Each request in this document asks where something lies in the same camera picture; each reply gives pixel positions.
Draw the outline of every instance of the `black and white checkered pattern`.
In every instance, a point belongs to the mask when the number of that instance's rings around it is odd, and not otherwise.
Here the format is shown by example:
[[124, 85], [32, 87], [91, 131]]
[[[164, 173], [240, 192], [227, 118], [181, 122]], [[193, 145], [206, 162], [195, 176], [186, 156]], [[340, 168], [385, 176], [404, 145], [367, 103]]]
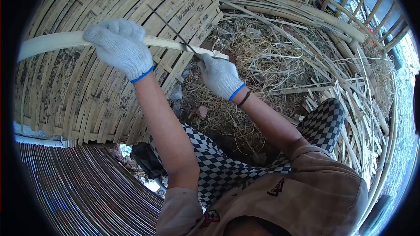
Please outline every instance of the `black and white checkered pattern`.
[[[340, 105], [330, 99], [326, 100], [299, 124], [301, 132], [304, 132], [310, 140], [315, 142], [315, 144], [312, 143], [304, 135], [311, 144], [321, 148], [329, 148], [329, 146], [333, 148], [337, 142], [344, 115], [342, 107], [339, 107], [337, 104]], [[198, 198], [204, 207], [219, 199], [226, 191], [244, 183], [251, 183], [267, 173], [286, 174], [291, 171], [289, 159], [282, 153], [278, 159], [267, 167], [252, 167], [238, 160], [232, 160], [218, 149], [214, 141], [206, 135], [196, 131], [187, 124], [181, 123], [181, 125], [191, 140], [198, 165], [200, 166]], [[324, 133], [322, 128], [328, 131], [331, 130], [333, 133]], [[162, 162], [152, 137], [150, 137], [150, 146], [159, 161]]]
[[344, 108], [331, 97], [321, 103], [297, 125], [297, 130], [312, 145], [332, 153], [344, 123]]

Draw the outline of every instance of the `white work glove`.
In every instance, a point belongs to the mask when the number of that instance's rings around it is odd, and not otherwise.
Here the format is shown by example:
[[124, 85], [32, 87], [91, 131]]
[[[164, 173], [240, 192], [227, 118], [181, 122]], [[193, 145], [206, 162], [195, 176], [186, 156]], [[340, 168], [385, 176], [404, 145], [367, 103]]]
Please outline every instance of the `white work glove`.
[[213, 58], [209, 54], [200, 56], [204, 60], [204, 64], [198, 62], [204, 84], [215, 95], [232, 101], [234, 95], [245, 86], [238, 76], [235, 64], [225, 59]]
[[153, 70], [152, 55], [143, 44], [144, 29], [133, 20], [103, 20], [85, 29], [83, 38], [95, 45], [98, 58], [123, 70], [131, 83]]

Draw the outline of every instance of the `person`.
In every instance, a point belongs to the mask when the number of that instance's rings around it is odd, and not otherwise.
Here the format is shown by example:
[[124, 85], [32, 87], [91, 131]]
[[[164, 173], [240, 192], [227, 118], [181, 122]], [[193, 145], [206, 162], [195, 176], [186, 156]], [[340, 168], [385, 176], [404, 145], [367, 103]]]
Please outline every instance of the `person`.
[[[254, 95], [227, 60], [202, 55], [204, 84], [237, 104], [281, 155], [266, 168], [230, 159], [204, 134], [180, 123], [154, 73], [134, 21], [106, 20], [84, 39], [99, 59], [126, 72], [168, 174], [156, 235], [347, 235], [368, 201], [365, 181], [330, 156], [344, 123], [341, 104], [324, 101], [294, 127]], [[208, 206], [203, 214], [199, 200]]]

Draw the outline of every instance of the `forearm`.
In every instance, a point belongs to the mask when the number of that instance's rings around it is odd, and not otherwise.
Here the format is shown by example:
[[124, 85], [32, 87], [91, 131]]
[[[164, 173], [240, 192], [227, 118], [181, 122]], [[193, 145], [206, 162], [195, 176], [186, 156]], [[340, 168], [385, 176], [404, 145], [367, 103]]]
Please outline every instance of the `forearm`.
[[169, 182], [182, 175], [191, 175], [191, 179], [197, 176], [194, 181], [197, 184], [199, 166], [191, 141], [172, 112], [154, 74], [149, 73], [135, 82], [134, 88]]
[[[248, 92], [248, 88], [242, 88], [232, 99], [239, 104]], [[274, 145], [291, 157], [293, 152], [300, 146], [309, 144], [302, 134], [269, 105], [251, 93], [241, 109], [258, 126], [261, 132]]]

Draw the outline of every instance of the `gloved hand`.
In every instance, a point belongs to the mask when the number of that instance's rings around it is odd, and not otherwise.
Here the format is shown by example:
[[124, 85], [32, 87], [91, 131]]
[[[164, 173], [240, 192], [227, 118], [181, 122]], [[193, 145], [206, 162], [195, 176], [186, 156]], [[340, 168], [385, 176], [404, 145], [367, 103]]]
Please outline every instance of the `gloved hand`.
[[143, 44], [144, 29], [133, 20], [101, 21], [85, 29], [83, 38], [95, 45], [98, 58], [123, 70], [131, 83], [153, 70], [152, 55]]
[[209, 54], [200, 55], [204, 64], [200, 61], [201, 74], [204, 84], [217, 96], [232, 101], [234, 95], [245, 86], [238, 76], [235, 64], [225, 60], [213, 58]]

